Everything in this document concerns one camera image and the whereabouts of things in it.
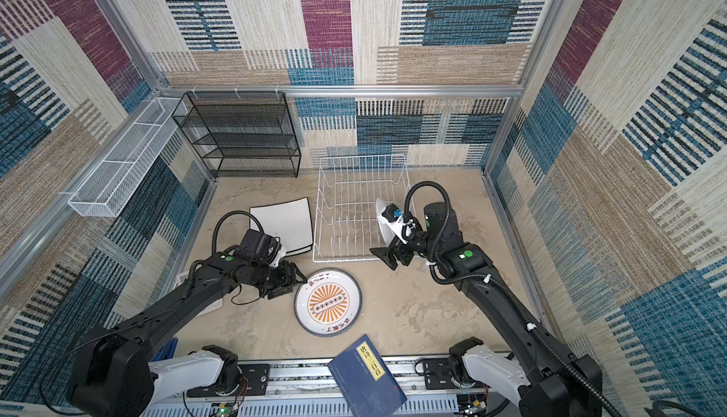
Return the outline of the blue book yellow label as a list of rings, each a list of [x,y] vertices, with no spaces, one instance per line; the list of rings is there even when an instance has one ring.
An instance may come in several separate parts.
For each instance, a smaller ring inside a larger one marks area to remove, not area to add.
[[[391,416],[407,402],[368,335],[335,356],[328,368],[355,417]]]

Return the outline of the blue stapler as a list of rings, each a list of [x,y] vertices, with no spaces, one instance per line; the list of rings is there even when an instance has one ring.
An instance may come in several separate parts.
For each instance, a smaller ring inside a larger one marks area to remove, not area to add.
[[[177,344],[177,337],[173,337],[171,340],[166,342],[160,351],[154,356],[153,362],[172,359],[174,357]]]

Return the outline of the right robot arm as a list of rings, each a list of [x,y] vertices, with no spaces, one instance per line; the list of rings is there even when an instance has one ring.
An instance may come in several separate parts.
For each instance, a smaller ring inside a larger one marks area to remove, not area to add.
[[[493,388],[522,416],[601,415],[602,405],[594,397],[602,387],[600,367],[590,356],[576,356],[537,321],[484,250],[464,240],[454,210],[443,202],[430,203],[422,222],[382,199],[376,200],[375,210],[385,244],[372,254],[396,269],[424,258],[434,247],[431,271],[470,299],[511,350],[514,358],[507,359],[476,339],[454,345],[450,361],[466,381]]]

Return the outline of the white mesh wall basket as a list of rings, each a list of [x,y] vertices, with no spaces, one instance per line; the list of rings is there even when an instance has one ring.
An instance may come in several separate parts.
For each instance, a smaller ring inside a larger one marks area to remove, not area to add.
[[[151,101],[68,200],[82,217],[118,217],[172,137],[177,98]]]

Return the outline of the aluminium front rail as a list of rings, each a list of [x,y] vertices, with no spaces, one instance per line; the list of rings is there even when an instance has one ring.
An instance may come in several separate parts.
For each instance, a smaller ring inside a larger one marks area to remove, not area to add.
[[[186,357],[187,356],[182,356],[181,358],[152,362],[151,366],[158,367],[163,363],[179,361]],[[403,378],[403,366],[401,364],[389,366],[383,358],[382,360],[399,383],[399,380]],[[236,358],[230,366],[226,367],[222,371],[222,374],[219,376],[216,383],[195,389],[211,390],[216,384],[220,384],[223,388],[223,392],[226,394],[233,392],[234,388],[236,388],[236,377],[239,372],[238,365]],[[270,380],[272,380],[272,388],[276,392],[280,392],[281,390],[291,390],[295,386],[300,386],[305,390],[314,389],[315,387],[320,386],[323,389],[335,388],[338,392],[340,392],[331,373],[329,372],[328,364],[323,364],[322,362],[275,362],[271,364]]]

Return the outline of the white round plate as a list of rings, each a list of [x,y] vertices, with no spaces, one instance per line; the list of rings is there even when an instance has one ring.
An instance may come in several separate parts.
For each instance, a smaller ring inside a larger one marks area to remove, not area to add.
[[[348,330],[362,313],[358,282],[342,269],[321,269],[295,292],[295,318],[316,337],[335,337]]]
[[[375,200],[377,223],[382,235],[382,239],[384,239],[384,244],[387,247],[396,237],[395,231],[391,227],[391,225],[394,224],[399,218],[399,216],[397,216],[396,214],[398,210],[399,207],[394,203],[387,203],[382,198],[377,198]]]

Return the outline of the black mesh shelf rack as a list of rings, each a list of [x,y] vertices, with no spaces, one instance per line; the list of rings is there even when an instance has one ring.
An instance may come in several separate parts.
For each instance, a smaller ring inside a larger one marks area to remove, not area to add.
[[[300,144],[280,92],[188,91],[172,119],[214,178],[298,176]]]

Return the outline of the white square plate black rim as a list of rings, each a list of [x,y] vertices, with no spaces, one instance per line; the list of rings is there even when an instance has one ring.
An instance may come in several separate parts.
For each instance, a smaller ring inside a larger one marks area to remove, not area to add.
[[[284,250],[285,250],[284,257],[285,258],[288,258],[288,257],[293,257],[293,256],[297,256],[297,255],[300,255],[300,254],[304,254],[304,253],[310,252],[310,251],[312,251],[312,247],[313,246],[314,246],[313,244],[310,244],[310,245],[308,245],[306,247],[303,247],[303,248],[297,248],[296,250],[286,250],[284,248]]]

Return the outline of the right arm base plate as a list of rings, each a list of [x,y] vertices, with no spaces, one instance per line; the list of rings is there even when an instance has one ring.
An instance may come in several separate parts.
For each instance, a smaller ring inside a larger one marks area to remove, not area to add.
[[[426,390],[484,389],[482,382],[466,374],[463,364],[453,358],[420,358],[415,373],[423,377]]]

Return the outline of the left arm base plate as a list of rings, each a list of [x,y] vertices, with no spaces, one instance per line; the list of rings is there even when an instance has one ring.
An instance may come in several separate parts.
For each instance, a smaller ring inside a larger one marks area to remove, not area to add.
[[[231,395],[242,399],[248,396],[264,396],[267,392],[271,365],[269,363],[240,363]]]

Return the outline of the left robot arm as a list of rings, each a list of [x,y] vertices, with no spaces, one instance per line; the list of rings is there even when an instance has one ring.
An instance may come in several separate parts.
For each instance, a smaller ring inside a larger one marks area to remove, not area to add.
[[[235,357],[208,346],[179,361],[151,366],[155,355],[206,307],[241,286],[272,300],[304,284],[278,239],[248,231],[242,242],[195,264],[187,280],[111,329],[97,326],[81,340],[66,385],[70,405],[91,416],[139,416],[149,405],[218,381]]]

